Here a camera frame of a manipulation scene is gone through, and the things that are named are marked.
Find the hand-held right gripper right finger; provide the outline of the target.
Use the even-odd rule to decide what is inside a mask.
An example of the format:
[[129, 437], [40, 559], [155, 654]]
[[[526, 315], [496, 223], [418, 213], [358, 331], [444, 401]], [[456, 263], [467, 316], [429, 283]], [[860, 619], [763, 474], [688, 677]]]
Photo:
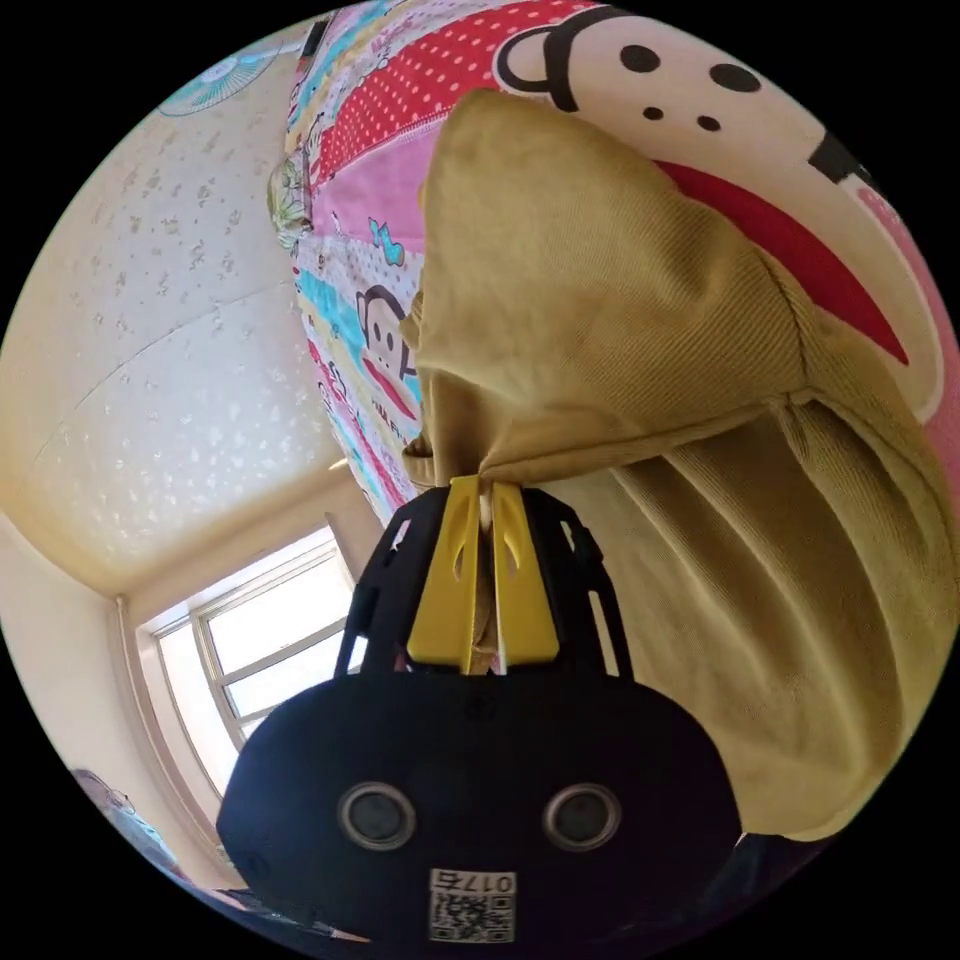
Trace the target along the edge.
[[492, 556], [500, 662], [553, 662], [559, 641], [527, 519], [522, 490], [492, 487]]

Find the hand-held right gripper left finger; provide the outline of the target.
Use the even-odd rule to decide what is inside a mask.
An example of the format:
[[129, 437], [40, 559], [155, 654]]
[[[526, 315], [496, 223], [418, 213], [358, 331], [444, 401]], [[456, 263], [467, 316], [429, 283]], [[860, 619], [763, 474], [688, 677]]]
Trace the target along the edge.
[[457, 477], [432, 492], [445, 498], [407, 653], [419, 666], [469, 667], [479, 561], [479, 478]]

